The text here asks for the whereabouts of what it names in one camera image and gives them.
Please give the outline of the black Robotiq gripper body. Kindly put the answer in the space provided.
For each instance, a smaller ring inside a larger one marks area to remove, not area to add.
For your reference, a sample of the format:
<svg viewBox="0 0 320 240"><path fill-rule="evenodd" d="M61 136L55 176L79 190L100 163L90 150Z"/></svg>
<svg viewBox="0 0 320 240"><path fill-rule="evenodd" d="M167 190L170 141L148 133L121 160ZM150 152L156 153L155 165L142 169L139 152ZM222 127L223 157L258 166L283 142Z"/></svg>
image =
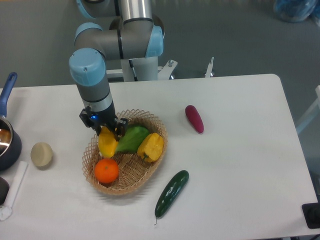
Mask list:
<svg viewBox="0 0 320 240"><path fill-rule="evenodd" d="M97 114L100 126L107 127L111 132L115 132L115 119L117 118L115 107L109 106L102 111L92 111Z"/></svg>

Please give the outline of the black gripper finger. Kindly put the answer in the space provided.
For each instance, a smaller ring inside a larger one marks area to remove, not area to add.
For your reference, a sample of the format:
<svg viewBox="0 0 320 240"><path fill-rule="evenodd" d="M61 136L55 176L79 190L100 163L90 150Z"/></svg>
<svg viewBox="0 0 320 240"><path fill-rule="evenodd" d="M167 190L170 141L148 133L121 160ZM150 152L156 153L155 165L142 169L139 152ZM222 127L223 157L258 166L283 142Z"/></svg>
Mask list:
<svg viewBox="0 0 320 240"><path fill-rule="evenodd" d="M125 136L129 120L127 118L115 118L115 128L114 128L114 136L117 141L119 141L122 137Z"/></svg>
<svg viewBox="0 0 320 240"><path fill-rule="evenodd" d="M99 136L101 133L101 125L98 120L98 115L91 111L91 107L83 108L79 114L80 119L87 128L91 128Z"/></svg>

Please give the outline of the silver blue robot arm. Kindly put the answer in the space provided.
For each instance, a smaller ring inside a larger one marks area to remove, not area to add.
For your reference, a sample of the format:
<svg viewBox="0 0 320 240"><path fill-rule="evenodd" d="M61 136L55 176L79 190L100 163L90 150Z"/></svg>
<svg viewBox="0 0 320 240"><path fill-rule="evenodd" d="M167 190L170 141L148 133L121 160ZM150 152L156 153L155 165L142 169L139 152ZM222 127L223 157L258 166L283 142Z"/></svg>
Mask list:
<svg viewBox="0 0 320 240"><path fill-rule="evenodd" d="M134 71L135 59L157 60L164 51L163 30L154 22L149 0L78 0L76 4L88 19L116 17L120 22L109 30L93 22L80 25L69 58L70 74L84 104L82 122L98 135L106 127L119 140L129 121L116 116L106 63L127 60Z"/></svg>

